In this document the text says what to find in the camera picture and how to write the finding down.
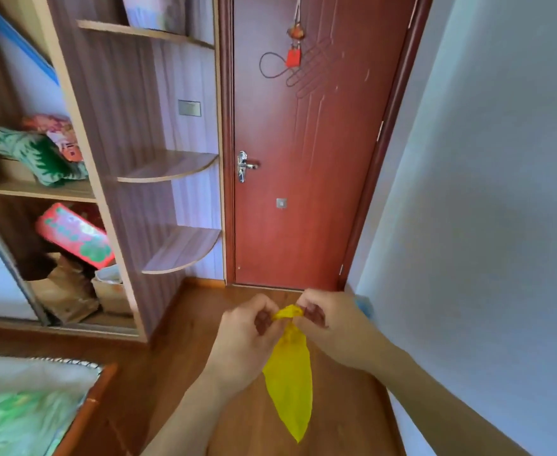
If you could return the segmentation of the red hanging ornament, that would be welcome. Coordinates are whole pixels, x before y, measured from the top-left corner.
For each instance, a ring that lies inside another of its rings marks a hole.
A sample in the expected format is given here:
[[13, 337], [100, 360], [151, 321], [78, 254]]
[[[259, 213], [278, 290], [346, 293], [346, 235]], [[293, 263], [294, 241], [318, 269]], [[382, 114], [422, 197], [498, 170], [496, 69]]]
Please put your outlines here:
[[302, 12], [301, 0], [296, 0], [296, 7], [293, 16], [292, 26], [287, 29], [287, 35], [291, 40], [290, 49], [285, 59], [287, 68], [297, 68], [301, 65], [302, 60], [302, 41], [305, 38], [305, 29], [301, 22]]

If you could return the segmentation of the person's right hand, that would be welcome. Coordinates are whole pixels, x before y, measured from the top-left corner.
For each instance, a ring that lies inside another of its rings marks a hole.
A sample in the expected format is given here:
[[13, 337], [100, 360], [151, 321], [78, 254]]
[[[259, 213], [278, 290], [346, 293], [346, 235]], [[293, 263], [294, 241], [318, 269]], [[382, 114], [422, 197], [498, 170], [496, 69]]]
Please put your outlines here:
[[324, 312], [327, 334], [307, 337], [322, 352], [344, 366], [381, 380], [394, 345], [345, 292], [328, 292]]

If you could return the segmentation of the wooden wardrobe with shelves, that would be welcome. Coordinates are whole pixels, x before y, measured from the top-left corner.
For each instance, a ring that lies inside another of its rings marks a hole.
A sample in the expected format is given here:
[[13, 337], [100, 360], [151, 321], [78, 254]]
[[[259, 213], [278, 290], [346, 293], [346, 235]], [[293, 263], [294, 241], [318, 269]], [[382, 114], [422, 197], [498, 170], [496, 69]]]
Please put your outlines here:
[[[24, 130], [24, 117], [68, 117], [88, 173], [45, 187], [0, 155], [2, 215], [35, 247], [18, 264], [21, 275], [56, 252], [80, 264], [92, 283], [98, 269], [35, 230], [56, 202], [90, 209], [90, 221], [100, 215], [132, 309], [132, 316], [113, 315], [100, 306], [62, 325], [40, 304], [49, 320], [42, 330], [149, 342], [185, 278], [223, 279], [217, 5], [33, 0], [50, 61], [0, 14], [0, 126], [34, 132]], [[200, 101], [202, 117], [179, 115], [178, 99]]]

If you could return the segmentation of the red patterned box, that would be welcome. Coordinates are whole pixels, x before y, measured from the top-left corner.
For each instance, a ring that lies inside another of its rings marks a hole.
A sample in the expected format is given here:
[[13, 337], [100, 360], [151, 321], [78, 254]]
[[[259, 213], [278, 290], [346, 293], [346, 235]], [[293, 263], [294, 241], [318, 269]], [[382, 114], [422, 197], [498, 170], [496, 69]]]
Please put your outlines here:
[[86, 208], [70, 208], [56, 202], [35, 222], [35, 230], [46, 241], [90, 264], [96, 269], [115, 263], [115, 253], [110, 244], [100, 215]]

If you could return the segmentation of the person's left hand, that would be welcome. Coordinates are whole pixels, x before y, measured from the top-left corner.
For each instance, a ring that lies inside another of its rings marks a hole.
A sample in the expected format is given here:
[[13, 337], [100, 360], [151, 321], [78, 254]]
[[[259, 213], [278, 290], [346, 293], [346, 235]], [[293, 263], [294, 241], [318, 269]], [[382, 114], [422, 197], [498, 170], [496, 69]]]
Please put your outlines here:
[[244, 376], [252, 383], [261, 374], [279, 340], [262, 339], [253, 334], [250, 299], [222, 314], [205, 368], [232, 370], [235, 375]]

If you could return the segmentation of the bed with green sheet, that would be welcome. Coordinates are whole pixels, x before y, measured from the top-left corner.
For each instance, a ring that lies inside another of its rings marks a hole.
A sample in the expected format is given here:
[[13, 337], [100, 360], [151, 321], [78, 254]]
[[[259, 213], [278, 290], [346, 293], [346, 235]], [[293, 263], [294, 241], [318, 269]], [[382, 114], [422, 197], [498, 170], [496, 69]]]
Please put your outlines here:
[[115, 365], [0, 356], [0, 456], [129, 454], [100, 408]]

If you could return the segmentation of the cardboard box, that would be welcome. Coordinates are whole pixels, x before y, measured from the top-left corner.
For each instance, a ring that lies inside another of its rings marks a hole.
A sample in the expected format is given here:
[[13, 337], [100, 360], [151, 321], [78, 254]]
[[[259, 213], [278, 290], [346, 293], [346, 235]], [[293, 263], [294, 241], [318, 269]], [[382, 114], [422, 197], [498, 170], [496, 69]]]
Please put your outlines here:
[[92, 278], [92, 285], [104, 312], [132, 316], [132, 309], [116, 264], [96, 270]]

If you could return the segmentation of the person's right forearm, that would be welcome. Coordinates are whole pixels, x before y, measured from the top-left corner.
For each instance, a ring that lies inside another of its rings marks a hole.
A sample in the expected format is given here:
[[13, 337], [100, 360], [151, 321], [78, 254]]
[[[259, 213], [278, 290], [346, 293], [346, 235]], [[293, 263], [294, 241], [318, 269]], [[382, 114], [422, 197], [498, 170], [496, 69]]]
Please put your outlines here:
[[374, 376], [396, 397], [436, 456], [531, 456], [421, 368], [383, 340]]

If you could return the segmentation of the red wooden door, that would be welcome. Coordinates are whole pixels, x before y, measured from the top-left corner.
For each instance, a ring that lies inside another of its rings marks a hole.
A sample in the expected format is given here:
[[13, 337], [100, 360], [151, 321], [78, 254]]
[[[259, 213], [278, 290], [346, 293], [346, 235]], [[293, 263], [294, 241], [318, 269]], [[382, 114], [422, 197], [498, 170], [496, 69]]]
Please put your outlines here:
[[234, 0], [237, 283], [336, 288], [414, 6], [301, 0], [287, 68], [296, 0]]

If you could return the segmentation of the brown paper bag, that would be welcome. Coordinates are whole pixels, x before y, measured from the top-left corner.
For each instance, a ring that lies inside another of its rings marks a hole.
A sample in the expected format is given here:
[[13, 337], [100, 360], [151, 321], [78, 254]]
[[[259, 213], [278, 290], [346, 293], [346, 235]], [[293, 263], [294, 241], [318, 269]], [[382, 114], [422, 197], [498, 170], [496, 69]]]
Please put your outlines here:
[[62, 325], [81, 322], [100, 309], [83, 267], [61, 253], [40, 255], [24, 279], [37, 302]]

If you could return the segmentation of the green patterned blanket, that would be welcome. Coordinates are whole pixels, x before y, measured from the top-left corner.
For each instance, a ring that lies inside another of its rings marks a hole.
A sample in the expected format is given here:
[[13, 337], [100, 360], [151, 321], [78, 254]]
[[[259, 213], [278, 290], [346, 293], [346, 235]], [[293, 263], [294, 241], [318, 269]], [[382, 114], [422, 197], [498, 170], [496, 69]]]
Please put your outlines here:
[[89, 177], [83, 162], [68, 161], [49, 137], [36, 132], [0, 126], [0, 155], [23, 164], [45, 187], [56, 188]]

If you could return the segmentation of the person's left forearm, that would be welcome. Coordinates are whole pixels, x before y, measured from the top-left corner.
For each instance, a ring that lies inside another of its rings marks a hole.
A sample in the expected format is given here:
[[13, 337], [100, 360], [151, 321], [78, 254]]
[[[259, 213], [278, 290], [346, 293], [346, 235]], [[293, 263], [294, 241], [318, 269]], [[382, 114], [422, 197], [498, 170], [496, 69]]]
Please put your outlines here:
[[251, 381], [206, 367], [140, 456], [205, 456], [222, 409]]

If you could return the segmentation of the orange patterned packet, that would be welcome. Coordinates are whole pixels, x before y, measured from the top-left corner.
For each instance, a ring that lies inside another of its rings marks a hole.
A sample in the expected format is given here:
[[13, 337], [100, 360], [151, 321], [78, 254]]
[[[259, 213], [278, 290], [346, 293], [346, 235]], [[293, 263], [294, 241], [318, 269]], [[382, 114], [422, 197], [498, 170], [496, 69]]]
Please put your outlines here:
[[24, 117], [21, 124], [24, 130], [34, 131], [47, 136], [67, 161], [76, 163], [84, 161], [78, 146], [74, 127], [68, 117], [35, 114]]

